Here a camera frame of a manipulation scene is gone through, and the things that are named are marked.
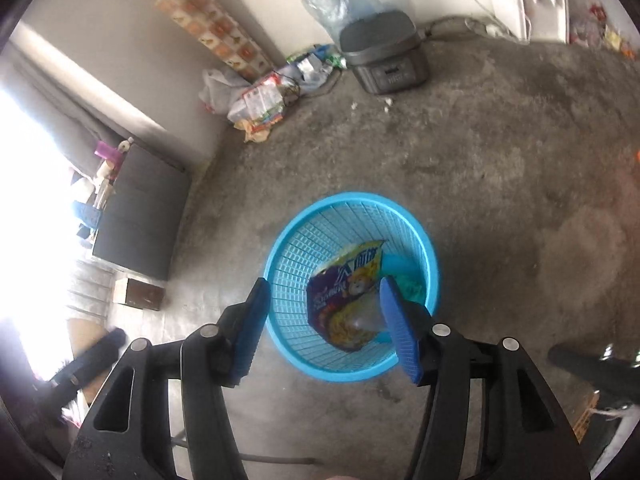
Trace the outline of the purple yellow snack bag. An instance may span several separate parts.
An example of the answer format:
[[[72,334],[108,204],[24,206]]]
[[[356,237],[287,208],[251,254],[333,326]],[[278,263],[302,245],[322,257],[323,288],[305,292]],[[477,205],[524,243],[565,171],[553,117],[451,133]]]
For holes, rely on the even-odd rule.
[[[356,352],[385,330],[378,285],[384,242],[350,245],[306,285],[307,321],[330,346]]]

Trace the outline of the blue plastic trash basket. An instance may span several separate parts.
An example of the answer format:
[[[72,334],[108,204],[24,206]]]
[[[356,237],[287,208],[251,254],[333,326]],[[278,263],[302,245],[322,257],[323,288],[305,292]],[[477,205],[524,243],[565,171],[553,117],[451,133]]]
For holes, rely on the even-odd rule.
[[[410,212],[383,196],[340,193],[300,212],[267,259],[267,328],[285,359],[312,378],[359,382],[397,362],[378,290],[393,278],[434,313],[434,246]]]

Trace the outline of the colourful packaging trash pile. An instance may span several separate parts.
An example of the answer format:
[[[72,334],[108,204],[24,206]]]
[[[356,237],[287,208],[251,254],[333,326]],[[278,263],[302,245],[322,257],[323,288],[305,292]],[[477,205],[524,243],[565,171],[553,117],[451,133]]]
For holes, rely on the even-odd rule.
[[[265,142],[299,100],[329,93],[344,70],[346,58],[334,44],[315,44],[292,54],[285,65],[242,92],[227,115],[228,121],[242,131],[245,143]]]

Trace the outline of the small brown wooden stool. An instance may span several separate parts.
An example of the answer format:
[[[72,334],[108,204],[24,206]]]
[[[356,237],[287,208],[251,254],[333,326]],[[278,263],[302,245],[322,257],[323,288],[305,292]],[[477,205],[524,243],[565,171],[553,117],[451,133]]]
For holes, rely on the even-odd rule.
[[[114,284],[113,301],[139,310],[159,311],[165,298],[165,289],[134,278],[120,278]]]

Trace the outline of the dark grey bedside cabinet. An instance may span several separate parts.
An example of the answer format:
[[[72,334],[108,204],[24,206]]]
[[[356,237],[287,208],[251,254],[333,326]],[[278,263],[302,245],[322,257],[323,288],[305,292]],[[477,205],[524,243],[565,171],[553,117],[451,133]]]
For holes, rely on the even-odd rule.
[[[190,184],[186,172],[134,144],[106,201],[93,257],[166,281]]]

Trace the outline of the white plastic bag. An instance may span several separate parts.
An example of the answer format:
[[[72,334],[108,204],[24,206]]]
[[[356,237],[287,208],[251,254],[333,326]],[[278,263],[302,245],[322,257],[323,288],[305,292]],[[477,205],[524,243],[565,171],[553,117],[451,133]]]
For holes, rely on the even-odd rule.
[[[204,88],[198,97],[214,115],[227,115],[242,93],[250,88],[250,83],[229,67],[204,70],[202,78]]]

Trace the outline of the dark grey foot bath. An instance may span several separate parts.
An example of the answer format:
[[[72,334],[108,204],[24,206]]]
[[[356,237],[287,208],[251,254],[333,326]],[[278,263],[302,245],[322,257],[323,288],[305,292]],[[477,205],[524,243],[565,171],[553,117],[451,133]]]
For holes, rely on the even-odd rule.
[[[347,25],[338,47],[361,87],[375,96],[419,87],[430,76],[419,31],[399,10]]]

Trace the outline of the rolled patterned floor mat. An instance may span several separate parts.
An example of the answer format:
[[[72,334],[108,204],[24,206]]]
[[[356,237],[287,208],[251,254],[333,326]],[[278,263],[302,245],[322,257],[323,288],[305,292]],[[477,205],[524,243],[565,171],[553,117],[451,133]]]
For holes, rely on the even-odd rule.
[[[156,0],[155,7],[245,80],[274,69],[264,49],[217,0]]]

